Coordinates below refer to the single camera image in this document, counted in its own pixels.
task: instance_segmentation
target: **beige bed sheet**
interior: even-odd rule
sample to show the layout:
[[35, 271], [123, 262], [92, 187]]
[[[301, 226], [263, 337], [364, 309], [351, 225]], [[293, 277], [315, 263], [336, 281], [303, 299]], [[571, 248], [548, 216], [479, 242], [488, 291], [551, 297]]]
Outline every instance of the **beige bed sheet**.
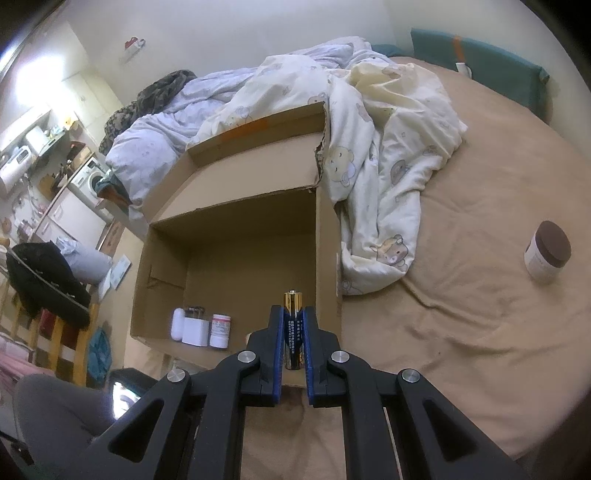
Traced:
[[[343, 305], [343, 347], [374, 368], [421, 371], [513, 457], [546, 438], [591, 385], [591, 170], [524, 107], [436, 72], [466, 139], [421, 195], [417, 257], [394, 285]], [[523, 253], [544, 219], [573, 258], [538, 286]], [[345, 478], [338, 409], [287, 389], [248, 410], [242, 477]]]

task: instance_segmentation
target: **white bottle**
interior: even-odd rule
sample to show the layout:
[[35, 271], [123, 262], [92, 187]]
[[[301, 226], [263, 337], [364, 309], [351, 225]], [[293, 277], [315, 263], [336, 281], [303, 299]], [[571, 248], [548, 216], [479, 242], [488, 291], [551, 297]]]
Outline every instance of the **white bottle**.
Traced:
[[215, 348], [228, 348], [230, 340], [230, 321], [228, 315], [214, 313], [212, 315], [212, 332], [209, 336], [209, 345]]
[[175, 342], [180, 342], [183, 338], [184, 329], [184, 310], [174, 309], [173, 312], [173, 323], [170, 327], [170, 337]]

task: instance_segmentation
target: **person's leg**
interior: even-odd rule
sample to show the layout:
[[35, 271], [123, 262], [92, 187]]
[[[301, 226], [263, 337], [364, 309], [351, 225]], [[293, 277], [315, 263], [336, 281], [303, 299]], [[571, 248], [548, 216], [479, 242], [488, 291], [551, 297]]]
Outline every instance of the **person's leg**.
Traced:
[[115, 421], [106, 392], [49, 377], [18, 382], [15, 414], [35, 463], [66, 469]]

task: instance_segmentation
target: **teal bag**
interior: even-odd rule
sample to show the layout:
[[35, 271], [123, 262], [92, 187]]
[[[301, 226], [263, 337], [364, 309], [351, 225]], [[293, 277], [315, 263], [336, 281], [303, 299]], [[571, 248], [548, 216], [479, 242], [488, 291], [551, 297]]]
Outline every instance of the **teal bag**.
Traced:
[[105, 379], [111, 368], [111, 345], [102, 328], [96, 330], [88, 346], [88, 374], [99, 384]]

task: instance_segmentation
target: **white jar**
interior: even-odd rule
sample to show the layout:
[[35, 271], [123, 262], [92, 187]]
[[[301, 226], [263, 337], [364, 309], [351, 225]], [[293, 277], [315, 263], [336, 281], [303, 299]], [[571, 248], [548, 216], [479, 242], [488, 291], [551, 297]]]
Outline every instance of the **white jar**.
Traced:
[[545, 220], [525, 249], [525, 267], [535, 281], [548, 284], [556, 278], [570, 255], [566, 233], [554, 222]]
[[212, 332], [209, 337], [209, 345], [215, 348], [228, 348], [230, 340], [230, 322], [228, 315], [214, 313], [212, 315]]

